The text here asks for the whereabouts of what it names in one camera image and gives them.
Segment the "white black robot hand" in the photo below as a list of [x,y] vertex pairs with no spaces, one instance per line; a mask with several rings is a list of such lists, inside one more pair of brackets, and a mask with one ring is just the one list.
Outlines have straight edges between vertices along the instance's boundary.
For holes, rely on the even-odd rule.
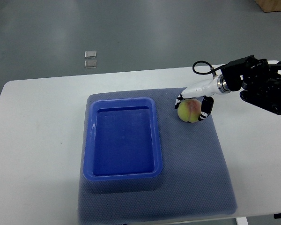
[[228,93],[230,93],[230,90],[228,89],[223,75],[219,75],[212,79],[195,83],[183,90],[176,98],[175,108],[178,109],[178,106],[183,100],[197,99],[201,102],[201,114],[199,121],[202,121],[211,114],[214,105],[214,99],[212,96],[214,94],[221,95]]

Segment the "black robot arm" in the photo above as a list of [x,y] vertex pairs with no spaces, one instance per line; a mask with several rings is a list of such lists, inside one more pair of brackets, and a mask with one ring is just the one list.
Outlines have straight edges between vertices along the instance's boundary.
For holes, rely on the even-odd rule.
[[281,62],[269,64],[253,55],[231,61],[220,68],[230,91],[254,106],[281,115]]

